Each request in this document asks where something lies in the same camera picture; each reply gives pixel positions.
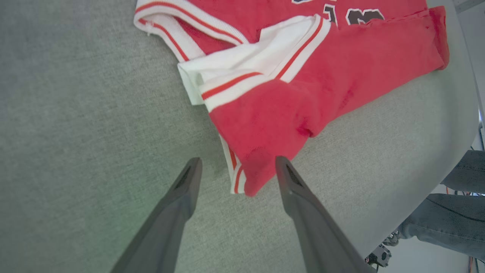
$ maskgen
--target striped trim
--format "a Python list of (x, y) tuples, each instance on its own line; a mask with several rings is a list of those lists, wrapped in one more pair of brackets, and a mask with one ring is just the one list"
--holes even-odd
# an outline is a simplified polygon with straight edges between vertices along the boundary
[(325, 39), (330, 31), (330, 21), (323, 19), (319, 15), (315, 15), (314, 18), (315, 22), (310, 31), (298, 42), (292, 53), (288, 54), (285, 60), (271, 73), (270, 77), (289, 83)]
[(178, 17), (203, 33), (234, 45), (249, 43), (246, 37), (236, 28), (206, 13), (187, 0), (138, 1), (135, 21), (141, 18), (149, 21), (154, 15)]
[(236, 165), (237, 165), (237, 162), (236, 162), (236, 155), (234, 154), (234, 152), (231, 150), (231, 148), (229, 148), (229, 156), (231, 157), (231, 162), (232, 162), (232, 169), (235, 170), (236, 169)]
[(231, 181), (231, 193), (244, 193), (244, 186), (246, 185), (246, 175), (244, 174), (241, 163), (236, 166), (234, 170), (236, 173), (235, 179)]
[(242, 76), (239, 76), (239, 77), (237, 77), (237, 78), (235, 78), (235, 79), (233, 79), (233, 80), (231, 80), (231, 81), (229, 81), (229, 82), (227, 82), (227, 83), (225, 83), (225, 84), (223, 84), (221, 86), (218, 86), (216, 88), (213, 88), (213, 89), (211, 89), (211, 90), (203, 93), (202, 94), (202, 99), (203, 100), (206, 100), (206, 99), (208, 99), (208, 98), (210, 98), (210, 97), (212, 97), (212, 96), (214, 96), (216, 94), (221, 93), (222, 91), (225, 91), (226, 89), (228, 89), (230, 87), (233, 87), (238, 82), (243, 81), (243, 80), (245, 80), (247, 78), (256, 76), (256, 75), (261, 75), (261, 73), (259, 73), (259, 72), (252, 72), (252, 73), (248, 73), (248, 74), (244, 74)]
[(160, 36), (180, 62), (205, 56), (196, 42), (182, 28), (175, 18), (165, 14), (146, 17), (135, 16), (135, 26), (148, 34)]
[(313, 18), (310, 30), (269, 76), (245, 69), (205, 82), (200, 92), (208, 111), (234, 101), (254, 87), (272, 79), (290, 82), (330, 30), (330, 21), (319, 15)]
[(270, 80), (271, 78), (260, 73), (242, 75), (239, 79), (234, 78), (233, 80), (226, 82), (221, 85), (220, 88), (214, 88), (202, 93), (203, 98), (205, 98), (204, 103), (210, 113), (214, 108), (232, 102), (251, 89)]
[(161, 31), (163, 31), (163, 33), (165, 33), (165, 35), (167, 35), (168, 39), (170, 40), (170, 43), (174, 45), (174, 47), (177, 49), (177, 52), (180, 54), (180, 56), (182, 57), (182, 60), (184, 61), (188, 61), (189, 60), (189, 57), (187, 57), (187, 55), (185, 54), (185, 52), (182, 50), (182, 48), (180, 48), (180, 46), (178, 45), (178, 43), (175, 41), (175, 39), (170, 35), (170, 33), (161, 25), (157, 24), (157, 23), (153, 23), (153, 22), (147, 22), (146, 20), (144, 19), (140, 19), (138, 20), (140, 23), (142, 23), (143, 25), (151, 25)]

